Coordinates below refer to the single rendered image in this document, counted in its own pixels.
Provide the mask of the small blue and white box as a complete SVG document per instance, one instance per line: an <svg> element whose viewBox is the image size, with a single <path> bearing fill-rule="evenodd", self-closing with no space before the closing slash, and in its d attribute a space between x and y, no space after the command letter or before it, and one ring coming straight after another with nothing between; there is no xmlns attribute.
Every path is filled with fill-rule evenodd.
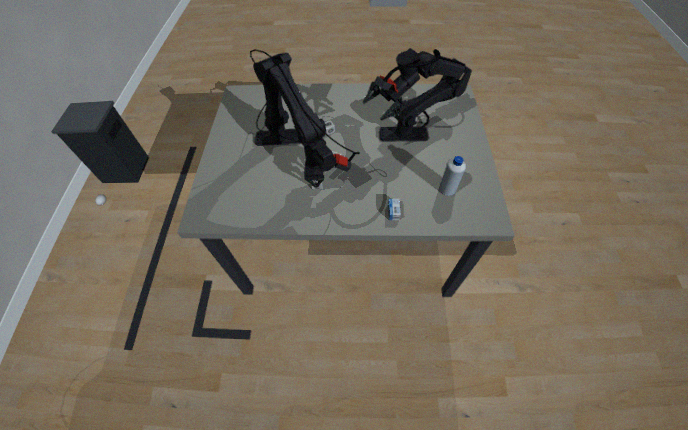
<svg viewBox="0 0 688 430"><path fill-rule="evenodd" d="M389 211L390 202L390 211ZM400 220L400 202L399 199L389 199L388 201L389 220Z"/></svg>

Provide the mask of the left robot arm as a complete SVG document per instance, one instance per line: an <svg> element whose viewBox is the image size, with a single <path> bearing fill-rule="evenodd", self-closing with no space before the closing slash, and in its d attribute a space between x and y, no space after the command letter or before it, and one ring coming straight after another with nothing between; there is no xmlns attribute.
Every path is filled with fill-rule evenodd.
<svg viewBox="0 0 688 430"><path fill-rule="evenodd" d="M396 61L399 66L432 61L435 58L436 57L434 55L428 52L421 51L417 53L413 49L409 48L407 51L398 54ZM439 66L439 69L437 65ZM457 64L456 62L441 58L439 58L437 62L429 65L414 68L406 67L399 70L403 75L400 75L403 77L402 81L405 79L410 88L418 80L420 80L419 74L426 79L436 74L443 75L443 77L441 78L442 81L440 80L436 86L425 93L416 98L407 101L404 100L401 115L394 116L398 120L397 127L380 127L380 139L428 140L428 132L426 127L413 127L413 125L416 124L415 118L418 117L418 115L424 110L441 100L449 97L453 98L461 96L466 90L472 70L467 66L463 66L461 64ZM461 80L458 80L460 78ZM398 131L396 132L397 128Z"/></svg>

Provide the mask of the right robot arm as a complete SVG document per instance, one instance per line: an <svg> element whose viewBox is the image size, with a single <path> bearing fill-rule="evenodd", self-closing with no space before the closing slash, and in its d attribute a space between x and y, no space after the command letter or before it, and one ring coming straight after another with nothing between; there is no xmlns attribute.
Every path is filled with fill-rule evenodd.
<svg viewBox="0 0 688 430"><path fill-rule="evenodd" d="M278 65L272 57L275 58ZM351 168L352 162L348 159L347 167L337 164L333 152L327 147L326 141L323 139L325 134L309 119L310 117L324 132L326 131L324 120L319 119L317 113L314 113L309 107L292 78L287 65L290 65L292 60L289 53L280 53L272 57L259 62L261 64L253 64L257 78L264 84L266 97L265 126L269 130L257 131L255 144L301 143L304 146L306 156L312 158L322 171L329 171L335 166L335 168L347 172ZM284 124L288 123L289 115L283 108L282 98L290 111L295 127L295 129L286 130L286 132Z"/></svg>

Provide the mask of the white bottle with blue cap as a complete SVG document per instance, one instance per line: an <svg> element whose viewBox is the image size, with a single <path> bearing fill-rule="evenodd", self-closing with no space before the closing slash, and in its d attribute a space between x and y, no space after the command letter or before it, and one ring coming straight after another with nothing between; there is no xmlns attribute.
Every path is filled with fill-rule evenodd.
<svg viewBox="0 0 688 430"><path fill-rule="evenodd" d="M456 156L448 161L439 190L446 196L452 196L456 193L458 185L461 181L463 173L466 169L466 164L463 158Z"/></svg>

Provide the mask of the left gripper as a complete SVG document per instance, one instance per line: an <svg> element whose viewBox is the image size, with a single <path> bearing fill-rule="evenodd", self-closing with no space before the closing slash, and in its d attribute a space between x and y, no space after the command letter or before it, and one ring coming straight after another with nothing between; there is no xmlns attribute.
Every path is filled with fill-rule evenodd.
<svg viewBox="0 0 688 430"><path fill-rule="evenodd" d="M393 116L397 116L397 115L401 114L402 106L403 106L403 101L402 101L401 96L410 88L407 85L408 84L407 81L406 80L402 81L401 79L403 79L403 77L398 76L394 81L392 81L390 78L388 80L386 80L387 83L392 84L389 91L386 91L383 89L380 90L380 88L374 83L374 81L371 83L370 88L368 90L368 93L363 100L363 104L367 103L368 101L370 101L371 99L373 99L374 97L376 97L379 94L381 94L388 101L390 101L391 99L394 101L394 103L383 114L383 116L380 118L380 120L384 120L384 119L387 119L389 117L393 117ZM372 93L372 91L373 91L373 93ZM393 109L396 109L396 111L395 110L393 111Z"/></svg>

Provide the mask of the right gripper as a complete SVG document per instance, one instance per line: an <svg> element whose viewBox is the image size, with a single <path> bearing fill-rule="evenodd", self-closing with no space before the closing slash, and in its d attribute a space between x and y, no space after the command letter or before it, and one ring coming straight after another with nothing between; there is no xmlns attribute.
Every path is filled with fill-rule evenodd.
<svg viewBox="0 0 688 430"><path fill-rule="evenodd" d="M348 158L341 156L340 154L333 154L333 156L336 158L336 163L343 165L347 167L348 165ZM309 182L311 185L314 187L319 187L319 185L324 181L324 175L322 169L316 164L316 162L306 156L306 161L305 161L305 170L304 170L304 178L307 182ZM315 184L312 180L318 180L318 183Z"/></svg>

